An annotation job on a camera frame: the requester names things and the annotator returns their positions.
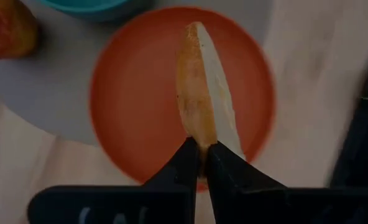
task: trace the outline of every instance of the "wooden table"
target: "wooden table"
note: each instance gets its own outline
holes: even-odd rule
[[[277,114],[252,164],[288,186],[324,186],[368,66],[368,0],[275,1],[264,43]],[[0,223],[27,223],[31,196],[57,184],[136,183],[101,149],[46,133],[0,102]],[[198,194],[197,223],[214,222],[208,197]]]

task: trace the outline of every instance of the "table surface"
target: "table surface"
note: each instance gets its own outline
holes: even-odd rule
[[[43,41],[37,54],[0,61],[0,100],[38,128],[67,139],[97,144],[88,112],[88,87],[96,59],[119,22],[95,24],[23,0],[40,22]],[[260,43],[267,28],[271,0],[169,0],[154,8],[195,5],[236,20]]]
[[[79,27],[73,27],[75,32],[84,26],[94,30],[115,29],[88,25],[48,9],[43,10],[45,15],[40,17],[54,15],[53,19],[58,22],[66,19],[67,23],[77,24]],[[271,135],[252,165],[287,186],[322,187],[329,180],[364,81],[364,70],[368,67],[368,0],[274,1],[267,14],[269,25],[265,38],[260,38],[264,39],[263,48],[274,74],[277,114]],[[50,27],[50,42],[59,46],[61,37],[54,39],[52,28],[58,27]],[[98,32],[83,35],[91,34],[105,35]],[[81,41],[77,42],[79,54],[67,54],[81,55],[92,63],[91,57],[95,55],[85,55],[86,52],[80,51]],[[82,44],[94,47],[94,51],[100,47],[98,43],[92,45],[90,40],[84,40]],[[50,67],[63,63],[57,60],[56,54],[57,51],[50,49],[50,53],[40,54],[39,58],[35,55],[25,60],[0,61],[1,77],[4,77],[3,73],[22,69],[16,77],[11,74],[11,80],[0,79],[0,85],[3,82],[7,86],[21,85],[27,81],[43,83],[36,88],[42,85],[48,88],[45,85],[51,83],[61,90],[66,82],[73,85],[82,74],[41,72],[43,69],[52,71]],[[76,70],[69,63],[64,66],[68,71]],[[84,80],[89,75],[87,71],[83,75],[87,76]],[[74,97],[76,95],[66,97],[64,102],[54,102],[53,105],[58,109],[61,105],[75,105],[71,100],[82,99],[81,109],[86,110],[85,84],[82,88],[75,93],[77,98]],[[23,89],[16,90],[10,93],[30,94]],[[65,92],[44,92],[21,108],[31,110],[36,103],[41,107],[42,97],[53,94],[68,96]],[[55,117],[64,116],[52,109]],[[31,121],[15,110],[0,93],[0,223],[27,223],[25,208],[28,201],[48,186],[136,184],[113,166],[100,148],[64,140],[69,136],[50,134],[20,116]],[[196,222],[214,223],[207,192],[197,195]]]

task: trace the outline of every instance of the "orange plate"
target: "orange plate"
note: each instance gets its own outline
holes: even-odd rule
[[[176,102],[176,53],[184,27],[200,21],[226,72],[246,159],[261,149],[274,114],[269,68],[256,42],[235,22],[191,7],[150,11],[117,31],[91,85],[94,130],[111,160],[143,183],[182,145]]]

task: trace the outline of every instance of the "apple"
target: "apple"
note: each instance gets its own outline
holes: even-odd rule
[[[35,17],[18,0],[0,0],[0,59],[18,58],[37,46]]]

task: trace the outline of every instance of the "teal bowl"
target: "teal bowl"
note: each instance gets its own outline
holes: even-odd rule
[[[88,21],[113,21],[146,8],[151,0],[40,0],[47,6]]]

